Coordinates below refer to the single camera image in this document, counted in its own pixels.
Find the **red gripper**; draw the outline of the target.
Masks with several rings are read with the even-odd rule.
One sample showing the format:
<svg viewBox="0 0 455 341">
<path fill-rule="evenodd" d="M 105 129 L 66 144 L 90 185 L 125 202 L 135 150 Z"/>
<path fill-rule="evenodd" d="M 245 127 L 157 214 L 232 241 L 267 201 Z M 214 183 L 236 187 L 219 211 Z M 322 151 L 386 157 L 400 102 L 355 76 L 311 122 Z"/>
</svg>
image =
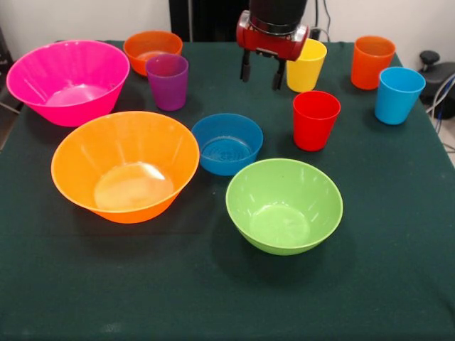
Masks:
<svg viewBox="0 0 455 341">
<path fill-rule="evenodd" d="M 250 12 L 244 10 L 238 19 L 236 28 L 237 44 L 243 48 L 240 79 L 248 82 L 250 78 L 250 51 L 266 53 L 278 57 L 278 70 L 272 80 L 272 89 L 280 90 L 286 67 L 285 60 L 295 61 L 301 55 L 306 39 L 309 36 L 309 27 L 302 23 L 289 35 L 273 35 L 261 31 L 250 21 Z"/>
</svg>

